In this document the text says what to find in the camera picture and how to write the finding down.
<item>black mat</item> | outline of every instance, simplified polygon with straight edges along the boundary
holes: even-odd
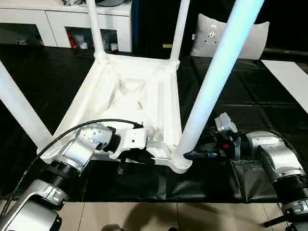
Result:
[[[0,46],[0,60],[51,132],[59,125],[93,63],[91,51]],[[208,58],[183,57],[178,70],[182,127],[188,119],[206,70]],[[36,148],[3,104],[0,147],[0,197],[13,189],[35,156]],[[298,150],[308,170],[308,115],[260,61],[239,60],[205,127],[227,112],[239,130],[274,128]],[[43,169],[39,161],[19,193]],[[258,161],[194,162],[183,175],[164,166],[92,161],[79,179],[72,201],[276,202],[277,196]]]

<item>red object on shelf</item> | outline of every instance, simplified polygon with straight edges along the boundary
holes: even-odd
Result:
[[[68,35],[69,43],[71,44],[71,48],[73,48],[75,50],[78,49],[78,45],[77,45],[76,41],[73,38],[72,32],[68,31],[67,35]]]

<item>cabinet drawer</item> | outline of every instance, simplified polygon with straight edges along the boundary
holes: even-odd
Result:
[[[45,46],[56,47],[45,11],[0,9],[0,23],[36,25]]]
[[[87,13],[46,11],[59,47],[71,47],[66,27],[90,28]],[[129,16],[99,14],[100,29],[116,30],[119,51],[131,51],[131,25]]]

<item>tiled floor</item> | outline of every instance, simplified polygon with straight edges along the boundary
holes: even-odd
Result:
[[[125,231],[284,231],[286,224],[260,224],[281,215],[277,204],[66,203],[61,231],[100,231],[118,224]]]

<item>white cabinet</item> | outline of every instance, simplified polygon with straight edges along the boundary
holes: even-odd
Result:
[[[71,47],[66,27],[90,28],[86,13],[46,11],[58,47]],[[99,14],[100,29],[116,30],[119,51],[131,51],[130,17]]]
[[[132,50],[131,6],[128,0],[97,7],[99,26],[116,31],[119,51]],[[87,12],[85,4],[64,6],[62,0],[0,0],[0,23],[36,25],[45,46],[71,47],[66,27],[90,28]]]
[[[0,9],[0,23],[36,25],[45,46],[56,47],[45,11]]]

